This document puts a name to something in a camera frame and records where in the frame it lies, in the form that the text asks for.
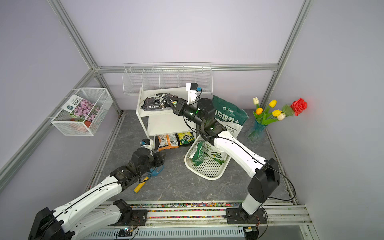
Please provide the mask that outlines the black rose soil bag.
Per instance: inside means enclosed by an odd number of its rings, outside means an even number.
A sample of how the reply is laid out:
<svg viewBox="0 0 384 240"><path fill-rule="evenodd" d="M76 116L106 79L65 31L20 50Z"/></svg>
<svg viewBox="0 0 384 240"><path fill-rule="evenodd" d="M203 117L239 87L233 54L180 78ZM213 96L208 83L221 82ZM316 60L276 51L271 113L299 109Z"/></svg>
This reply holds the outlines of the black rose soil bag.
<svg viewBox="0 0 384 240"><path fill-rule="evenodd" d="M158 93L151 95L144 99L143 104L141 105L141 109L149 112L156 112L170 109L170 104L168 102L168 98L175 97L177 95L172 95L170 93Z"/></svg>

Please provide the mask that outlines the white green small bag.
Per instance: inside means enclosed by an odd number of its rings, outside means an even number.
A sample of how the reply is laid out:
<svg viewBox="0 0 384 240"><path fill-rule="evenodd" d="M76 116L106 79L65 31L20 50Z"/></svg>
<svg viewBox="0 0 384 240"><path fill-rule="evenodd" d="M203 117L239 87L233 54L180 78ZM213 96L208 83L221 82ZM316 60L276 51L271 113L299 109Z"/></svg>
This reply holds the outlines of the white green small bag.
<svg viewBox="0 0 384 240"><path fill-rule="evenodd" d="M212 146L209 142L202 141L193 147L189 158L192 160L194 166L197 167L208 157L217 162L219 165L222 165L226 162L227 156L228 155L224 151Z"/></svg>

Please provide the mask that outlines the tall green soil bag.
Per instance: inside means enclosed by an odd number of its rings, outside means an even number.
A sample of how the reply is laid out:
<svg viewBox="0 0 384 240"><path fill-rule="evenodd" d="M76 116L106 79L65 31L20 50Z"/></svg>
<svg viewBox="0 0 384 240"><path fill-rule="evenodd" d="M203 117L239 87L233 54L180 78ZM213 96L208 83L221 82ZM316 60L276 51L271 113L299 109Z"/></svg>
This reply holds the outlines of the tall green soil bag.
<svg viewBox="0 0 384 240"><path fill-rule="evenodd" d="M222 122L230 122L243 126L249 119L248 114L243 109L218 96L213 96L212 101L216 109L215 117Z"/></svg>

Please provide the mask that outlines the white fertilizer bag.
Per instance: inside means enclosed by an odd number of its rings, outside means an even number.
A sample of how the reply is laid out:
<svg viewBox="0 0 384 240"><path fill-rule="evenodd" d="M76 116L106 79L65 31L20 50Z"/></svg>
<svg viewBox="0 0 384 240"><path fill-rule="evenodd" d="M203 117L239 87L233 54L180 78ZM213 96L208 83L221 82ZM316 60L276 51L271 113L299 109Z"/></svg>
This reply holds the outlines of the white fertilizer bag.
<svg viewBox="0 0 384 240"><path fill-rule="evenodd" d="M232 123L232 122L223 122L219 121L220 124L222 124L227 131L234 137L237 138L238 135L240 134L241 130L243 129L242 125Z"/></svg>

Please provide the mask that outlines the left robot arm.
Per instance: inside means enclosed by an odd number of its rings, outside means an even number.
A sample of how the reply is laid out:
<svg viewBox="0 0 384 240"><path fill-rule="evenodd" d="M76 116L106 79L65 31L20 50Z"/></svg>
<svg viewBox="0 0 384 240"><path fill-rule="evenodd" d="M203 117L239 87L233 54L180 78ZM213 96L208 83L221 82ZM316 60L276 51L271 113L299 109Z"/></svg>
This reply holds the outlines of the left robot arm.
<svg viewBox="0 0 384 240"><path fill-rule="evenodd" d="M127 165L110 173L94 188L54 210L44 208L34 219L30 240L80 240L106 226L131 226L145 224L146 213L134 211L124 200L114 201L107 209L91 212L113 196L118 195L151 171L165 163L166 153L147 148L137 149Z"/></svg>

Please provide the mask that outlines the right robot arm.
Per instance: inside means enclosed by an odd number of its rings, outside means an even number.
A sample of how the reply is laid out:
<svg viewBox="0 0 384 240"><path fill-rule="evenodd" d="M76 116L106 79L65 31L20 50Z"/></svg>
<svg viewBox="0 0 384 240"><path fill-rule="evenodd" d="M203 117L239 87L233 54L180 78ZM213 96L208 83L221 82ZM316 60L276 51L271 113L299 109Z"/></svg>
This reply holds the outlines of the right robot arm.
<svg viewBox="0 0 384 240"><path fill-rule="evenodd" d="M252 216L281 183L277 161L266 160L233 137L216 120L216 109L212 100L202 98L195 107L177 97L168 97L167 102L175 115L195 123L198 134L205 141L224 151L246 171L251 181L248 185L248 194L238 212L242 215Z"/></svg>

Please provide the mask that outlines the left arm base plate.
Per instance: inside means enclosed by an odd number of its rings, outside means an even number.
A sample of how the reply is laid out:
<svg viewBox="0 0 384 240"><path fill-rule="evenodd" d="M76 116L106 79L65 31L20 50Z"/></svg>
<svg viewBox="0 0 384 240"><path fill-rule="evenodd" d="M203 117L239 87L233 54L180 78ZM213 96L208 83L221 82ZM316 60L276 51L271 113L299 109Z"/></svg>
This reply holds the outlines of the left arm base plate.
<svg viewBox="0 0 384 240"><path fill-rule="evenodd" d="M115 226L145 226L147 221L148 211L130 209L123 211Z"/></svg>

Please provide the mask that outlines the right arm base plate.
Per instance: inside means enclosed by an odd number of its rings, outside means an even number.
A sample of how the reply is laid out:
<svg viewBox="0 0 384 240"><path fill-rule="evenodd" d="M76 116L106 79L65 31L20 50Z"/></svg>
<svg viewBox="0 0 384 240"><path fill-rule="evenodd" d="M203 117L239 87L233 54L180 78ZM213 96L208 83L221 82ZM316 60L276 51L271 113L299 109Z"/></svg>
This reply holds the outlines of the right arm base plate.
<svg viewBox="0 0 384 240"><path fill-rule="evenodd" d="M262 208L258 208L254 214L249 215L241 207L237 209L226 209L224 218L227 220L229 225L240 225L240 224L266 224L267 215Z"/></svg>

